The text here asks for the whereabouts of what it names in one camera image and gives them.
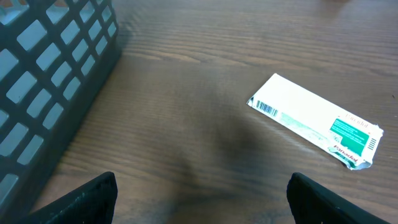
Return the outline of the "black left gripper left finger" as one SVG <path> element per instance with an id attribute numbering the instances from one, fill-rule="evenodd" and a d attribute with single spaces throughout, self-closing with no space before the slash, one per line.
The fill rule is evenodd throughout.
<path id="1" fill-rule="evenodd" d="M 105 172 L 21 218 L 20 224 L 110 224 L 118 197 L 114 173 Z"/>

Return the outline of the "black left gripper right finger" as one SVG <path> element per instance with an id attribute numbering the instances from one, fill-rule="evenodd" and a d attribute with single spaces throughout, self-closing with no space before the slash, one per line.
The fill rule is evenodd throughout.
<path id="1" fill-rule="evenodd" d="M 296 224 L 388 224 L 299 172 L 289 180 L 287 200 Z"/>

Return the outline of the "white green box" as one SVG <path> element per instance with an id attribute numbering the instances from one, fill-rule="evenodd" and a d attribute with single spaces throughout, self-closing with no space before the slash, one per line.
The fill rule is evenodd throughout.
<path id="1" fill-rule="evenodd" d="M 298 84 L 273 74 L 247 105 L 338 159 L 350 170 L 373 164 L 384 131 Z"/>

